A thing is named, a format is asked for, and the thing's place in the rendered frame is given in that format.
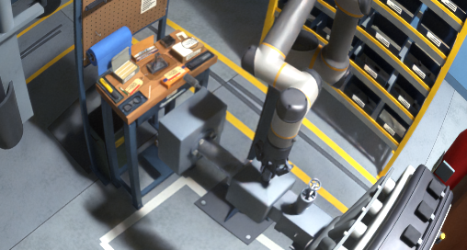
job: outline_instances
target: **robotic arm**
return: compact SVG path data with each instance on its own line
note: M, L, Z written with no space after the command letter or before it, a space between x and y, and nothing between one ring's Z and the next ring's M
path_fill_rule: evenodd
M285 59L316 1L289 0L264 42L258 48L250 47L242 59L244 69L281 91L267 141L255 144L265 183L290 172L287 158L303 118L318 97L322 78L337 87L345 81L348 49L359 18L369 14L372 0L336 0L329 44L318 52L312 70L299 71Z

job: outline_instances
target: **concrete floor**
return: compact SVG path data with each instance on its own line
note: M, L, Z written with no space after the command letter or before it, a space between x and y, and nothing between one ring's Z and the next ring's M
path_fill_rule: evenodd
M14 11L20 12L30 1L16 2ZM168 17L240 64L245 49L258 44L267 7L268 0L171 0ZM23 58L25 79L73 46L72 16L73 4L19 37L20 51L28 53ZM154 28L157 24L134 37L142 40L153 35ZM53 29L58 34L47 35ZM167 27L166 33L172 31ZM28 50L44 40L48 41L36 50ZM20 144L0 151L0 250L287 249L291 240L276 232L273 225L247 246L193 204L222 180L222 174L209 168L207 162L200 162L186 176L172 175L146 195L143 203L149 210L136 211L124 189L103 186L94 175L88 175L47 130L77 99L74 70L71 51L28 83L35 116L25 124ZM211 70L210 91L254 131L265 94L223 62ZM91 86L96 77L95 67L85 69L86 86ZM307 119L372 176L392 155L384 142L325 91ZM467 101L445 82L396 160L395 175L408 165L432 166L466 128ZM222 145L244 160L251 140L235 125L226 123ZM338 152L304 126L290 160L306 175L319 177L324 188L347 208L371 186ZM147 182L149 178L142 176L142 186ZM297 193L304 186L297 178L293 190ZM162 200L165 193L173 196ZM342 214L335 203L323 197L315 204L330 217Z

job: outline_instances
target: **metal base plate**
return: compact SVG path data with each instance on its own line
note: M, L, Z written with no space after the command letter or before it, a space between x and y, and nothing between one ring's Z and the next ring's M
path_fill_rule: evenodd
M225 200L227 188L228 185L223 182L218 184L205 196L197 200L195 205L245 244L250 244L263 233L273 221L269 220L257 223L243 213L237 212L225 222L227 215L234 209L234 206Z

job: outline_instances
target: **workbench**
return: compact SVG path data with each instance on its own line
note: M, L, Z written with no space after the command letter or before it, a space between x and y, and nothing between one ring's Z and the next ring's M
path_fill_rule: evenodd
M181 40L176 36L180 31L174 31L170 34L172 38L176 40L175 44ZM118 88L126 88L136 79L142 79L143 84L139 87L138 92L141 92L143 96L147 98L147 101L133 110L130 114L125 115L120 109L119 105L125 102L126 99L133 96L127 96L118 90L123 95L123 99L115 103L111 97L105 92L100 85L96 85L97 92L101 95L102 99L102 117L103 117L103 126L104 126L104 135L106 143L106 152L108 155L108 167L110 170L110 177L113 185L116 188L123 186L132 196L132 204L136 209L139 209L142 206L142 196L147 194L151 189L155 188L160 182L166 179L172 171L159 160L157 155L151 158L152 165L155 170L160 173L160 176L154 180L152 184L146 187L143 191L140 189L140 180L138 172L138 152L136 145L136 128L142 125L145 121L149 120L149 123L158 130L158 114L159 110L164 108L165 114L175 107L176 99L181 96L184 92L191 88L191 85L186 84L185 80L182 78L174 83L170 88L165 87L161 84L161 78L164 74L172 70L176 66L181 66L183 63L179 62L176 58L172 57L170 54L170 48L165 48L160 41L157 41L154 46L158 49L158 52L162 57L167 61L168 66L151 74L148 72L146 64L154 59L154 53L136 64L140 67L140 71L133 76L132 79L126 83L120 83L112 74L103 74L108 82L113 85L116 90ZM201 86L206 87L209 80L210 67L217 62L217 56L210 58L208 61L204 62L198 68L189 71L188 73L195 77ZM115 135L113 130L113 120L112 120L112 109L117 113L120 119L123 120L123 131L125 138L125 148L127 154L127 164L122 168L119 167L117 159L117 149L115 147ZM130 184L128 185L121 179L121 175L126 172L128 168Z

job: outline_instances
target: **blue object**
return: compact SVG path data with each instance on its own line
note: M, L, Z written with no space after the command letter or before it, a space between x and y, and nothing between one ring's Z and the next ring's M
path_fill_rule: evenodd
M98 67L102 75L111 67L112 58L127 47L131 47L131 31L122 27L92 46L87 51L89 61Z

